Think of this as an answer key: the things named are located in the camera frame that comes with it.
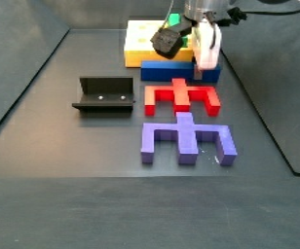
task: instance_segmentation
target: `green block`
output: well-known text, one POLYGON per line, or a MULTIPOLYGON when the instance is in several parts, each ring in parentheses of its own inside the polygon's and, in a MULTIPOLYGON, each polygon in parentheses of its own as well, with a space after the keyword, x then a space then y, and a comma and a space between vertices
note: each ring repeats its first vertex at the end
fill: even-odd
POLYGON ((169 16, 169 26, 180 24, 180 14, 170 14, 169 16))
MULTIPOLYGON (((177 24, 180 24, 180 14, 172 13, 169 16, 169 26, 174 26, 177 24)), ((188 37, 186 36, 182 37, 182 41, 184 41, 182 47, 188 48, 188 37)))

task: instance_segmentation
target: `black holder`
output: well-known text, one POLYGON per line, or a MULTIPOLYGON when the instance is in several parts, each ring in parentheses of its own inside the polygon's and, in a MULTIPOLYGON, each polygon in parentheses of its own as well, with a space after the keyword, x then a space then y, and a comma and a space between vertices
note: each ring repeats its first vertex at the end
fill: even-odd
POLYGON ((132 77, 81 77, 84 96, 73 106, 79 111, 133 110, 134 90, 132 77))

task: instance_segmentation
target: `purple block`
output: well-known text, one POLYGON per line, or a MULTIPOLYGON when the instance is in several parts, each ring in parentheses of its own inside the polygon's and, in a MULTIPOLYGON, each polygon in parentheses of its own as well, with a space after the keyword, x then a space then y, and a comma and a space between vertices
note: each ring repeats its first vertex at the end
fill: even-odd
POLYGON ((198 156, 197 141, 217 145, 221 165, 232 165, 237 156, 229 128, 226 125, 196 124, 192 113, 176 113, 177 124, 144 124, 142 162, 153 163, 156 140, 177 141, 178 164, 196 164, 198 156))

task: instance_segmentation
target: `red block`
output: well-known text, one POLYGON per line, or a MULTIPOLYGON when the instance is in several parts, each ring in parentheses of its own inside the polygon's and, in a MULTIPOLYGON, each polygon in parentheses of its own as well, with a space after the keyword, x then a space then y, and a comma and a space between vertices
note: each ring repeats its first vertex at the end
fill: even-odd
POLYGON ((145 115, 156 115, 156 101, 173 101, 174 112, 189 112, 190 101, 204 101, 209 116, 216 117, 221 102, 214 87, 188 87, 185 79, 173 79, 173 86, 145 87, 145 115))

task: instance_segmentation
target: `blue block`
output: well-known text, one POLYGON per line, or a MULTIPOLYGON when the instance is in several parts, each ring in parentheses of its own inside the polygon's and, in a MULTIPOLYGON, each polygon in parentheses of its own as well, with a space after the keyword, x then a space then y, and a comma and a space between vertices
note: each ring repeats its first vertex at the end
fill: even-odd
POLYGON ((194 80, 194 63, 185 61, 144 60, 141 65, 141 80, 150 82, 170 82, 173 78, 184 78, 190 83, 217 83, 221 66, 205 70, 202 80, 194 80))

